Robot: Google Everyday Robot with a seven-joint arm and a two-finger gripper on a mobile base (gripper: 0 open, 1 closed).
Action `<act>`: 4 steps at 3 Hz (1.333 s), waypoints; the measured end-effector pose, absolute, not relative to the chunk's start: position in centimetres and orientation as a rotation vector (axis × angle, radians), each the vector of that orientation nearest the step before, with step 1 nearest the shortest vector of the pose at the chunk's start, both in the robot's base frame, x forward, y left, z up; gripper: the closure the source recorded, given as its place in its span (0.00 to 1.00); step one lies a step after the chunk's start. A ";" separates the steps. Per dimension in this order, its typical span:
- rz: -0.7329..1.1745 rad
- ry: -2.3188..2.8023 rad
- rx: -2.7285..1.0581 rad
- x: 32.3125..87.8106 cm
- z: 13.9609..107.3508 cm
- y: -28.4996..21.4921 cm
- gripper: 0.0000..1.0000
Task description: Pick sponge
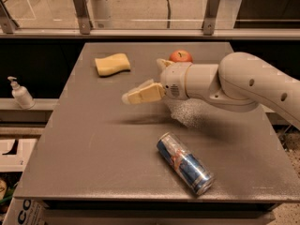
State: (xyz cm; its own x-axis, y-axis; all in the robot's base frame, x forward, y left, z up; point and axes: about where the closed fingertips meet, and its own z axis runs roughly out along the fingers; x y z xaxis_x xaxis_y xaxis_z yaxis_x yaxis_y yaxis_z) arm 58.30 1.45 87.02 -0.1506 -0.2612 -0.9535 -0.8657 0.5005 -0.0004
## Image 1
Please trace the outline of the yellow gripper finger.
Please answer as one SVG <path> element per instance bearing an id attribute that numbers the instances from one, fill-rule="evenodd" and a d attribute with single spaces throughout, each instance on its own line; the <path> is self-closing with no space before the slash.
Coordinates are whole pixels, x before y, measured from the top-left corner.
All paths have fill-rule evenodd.
<path id="1" fill-rule="evenodd" d="M 166 92 L 160 82 L 148 80 L 122 96 L 125 104 L 142 104 L 162 100 Z"/>
<path id="2" fill-rule="evenodd" d="M 170 66 L 172 63 L 173 63 L 173 61 L 159 58 L 157 60 L 157 67 L 159 70 L 164 70 L 166 67 Z"/>

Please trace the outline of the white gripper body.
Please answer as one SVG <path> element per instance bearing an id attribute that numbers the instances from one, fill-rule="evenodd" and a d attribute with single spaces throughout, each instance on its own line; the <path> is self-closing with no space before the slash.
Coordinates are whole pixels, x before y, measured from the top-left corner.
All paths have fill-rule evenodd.
<path id="1" fill-rule="evenodd" d="M 190 62 L 172 63 L 161 72 L 160 82 L 168 98 L 188 99 L 186 76 L 190 66 Z"/>

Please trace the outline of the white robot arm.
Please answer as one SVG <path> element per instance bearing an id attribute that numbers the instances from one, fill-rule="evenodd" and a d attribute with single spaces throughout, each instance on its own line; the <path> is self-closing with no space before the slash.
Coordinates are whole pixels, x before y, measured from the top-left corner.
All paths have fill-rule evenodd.
<path id="1" fill-rule="evenodd" d="M 243 113 L 262 104 L 300 128 L 300 81 L 261 58 L 233 52 L 217 64 L 157 60 L 160 80 L 148 80 L 122 96 L 126 104 L 200 99 L 217 108 Z"/>

